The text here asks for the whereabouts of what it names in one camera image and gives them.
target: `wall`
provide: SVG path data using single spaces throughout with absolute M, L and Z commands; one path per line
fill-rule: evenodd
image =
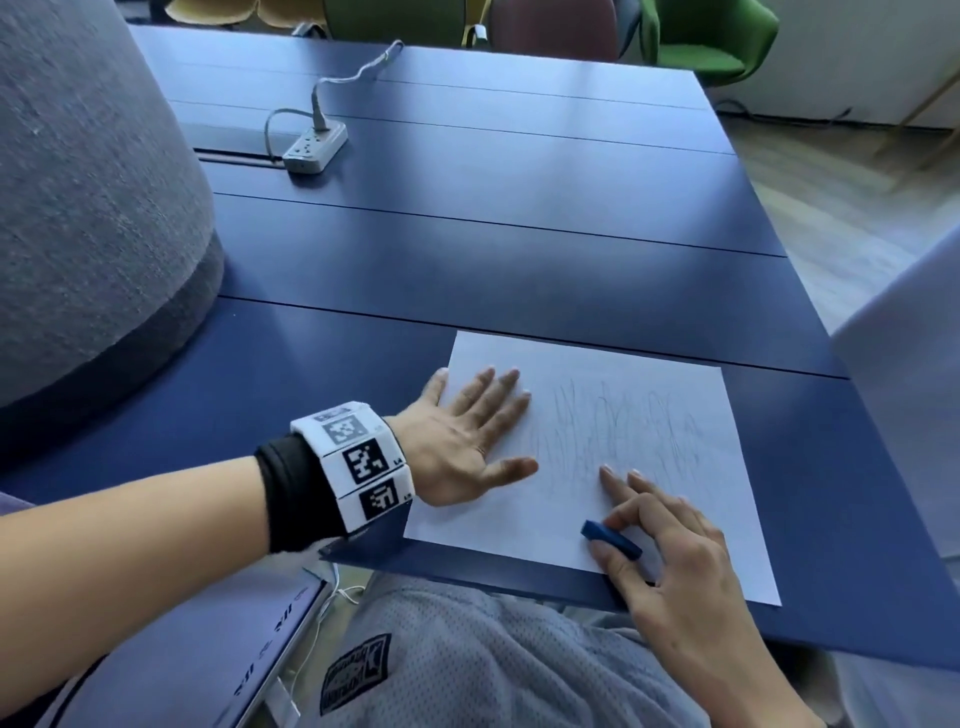
M 713 89 L 754 112 L 898 123 L 960 68 L 957 0 L 762 0 L 780 18 L 763 67 Z M 960 126 L 960 85 L 915 124 Z

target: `wooden floor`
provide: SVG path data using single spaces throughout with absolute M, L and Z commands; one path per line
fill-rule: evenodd
M 828 331 L 960 225 L 960 155 L 916 171 L 941 134 L 724 126 Z

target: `hand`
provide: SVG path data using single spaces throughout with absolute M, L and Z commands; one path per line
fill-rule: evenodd
M 590 543 L 597 564 L 630 608 L 636 629 L 663 668 L 707 711 L 714 726 L 823 726 L 767 650 L 733 573 L 723 532 L 683 498 L 639 473 L 600 482 L 616 507 L 604 519 L 621 531 L 643 528 L 663 557 L 660 583 L 605 543 Z
M 474 500 L 490 488 L 522 480 L 537 471 L 532 457 L 487 463 L 487 454 L 516 424 L 530 393 L 507 401 L 520 372 L 496 381 L 493 367 L 480 372 L 447 407 L 440 407 L 446 369 L 440 369 L 420 398 L 395 417 L 385 418 L 413 475 L 414 490 L 430 505 Z

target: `power strip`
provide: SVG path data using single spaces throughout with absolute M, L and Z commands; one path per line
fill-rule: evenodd
M 319 175 L 333 156 L 347 142 L 347 125 L 335 119 L 326 119 L 322 132 L 311 128 L 300 135 L 283 153 L 283 166 L 299 175 Z

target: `red chair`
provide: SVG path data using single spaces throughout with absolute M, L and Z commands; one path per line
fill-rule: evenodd
M 487 0 L 480 22 L 494 51 L 576 61 L 619 57 L 613 0 Z M 483 31 L 474 32 L 479 40 Z

